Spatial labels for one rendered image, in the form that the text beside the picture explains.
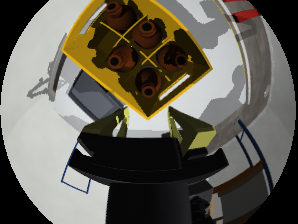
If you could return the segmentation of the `yellow crate with cross dividers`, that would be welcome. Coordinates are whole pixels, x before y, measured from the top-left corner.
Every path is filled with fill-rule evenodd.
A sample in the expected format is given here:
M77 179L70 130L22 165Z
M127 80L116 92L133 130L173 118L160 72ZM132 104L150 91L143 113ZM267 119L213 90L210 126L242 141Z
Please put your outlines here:
M123 36L107 24L105 8L93 20L86 32L79 34L84 24L103 2L109 4L114 1L134 8L137 14L138 21L125 34L122 34ZM155 22L162 29L162 40L152 49L142 49L132 39L133 28L142 21ZM178 72L166 71L156 60L156 51L169 44L181 47L188 58L186 67ZM139 63L126 73L117 72L108 64L111 52L121 45L134 47L140 52ZM75 21L61 51L146 120L151 119L213 70L192 34L171 12L155 0L92 0ZM144 65L156 67L162 78L162 87L150 98L140 93L135 85L136 75ZM160 100L165 92L187 74L190 77Z

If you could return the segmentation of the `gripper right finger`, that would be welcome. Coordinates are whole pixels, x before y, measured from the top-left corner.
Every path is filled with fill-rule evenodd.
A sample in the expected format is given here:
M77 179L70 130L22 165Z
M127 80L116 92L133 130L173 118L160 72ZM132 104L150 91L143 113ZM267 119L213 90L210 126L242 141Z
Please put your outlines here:
M182 113L171 106L168 106L167 115L170 136L178 138L183 157L189 150L207 147L216 135L216 130L212 125ZM184 130L183 139L178 132L175 121Z

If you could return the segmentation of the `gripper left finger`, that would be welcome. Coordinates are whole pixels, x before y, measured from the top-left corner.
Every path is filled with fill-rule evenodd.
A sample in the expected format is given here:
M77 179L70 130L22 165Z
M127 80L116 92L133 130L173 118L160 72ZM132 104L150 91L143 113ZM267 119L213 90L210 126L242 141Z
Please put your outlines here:
M113 136L113 130L121 123L119 132L116 137L126 137L128 122L129 122L129 108L128 106L121 110L92 122L82 129L81 132L99 134L102 136Z

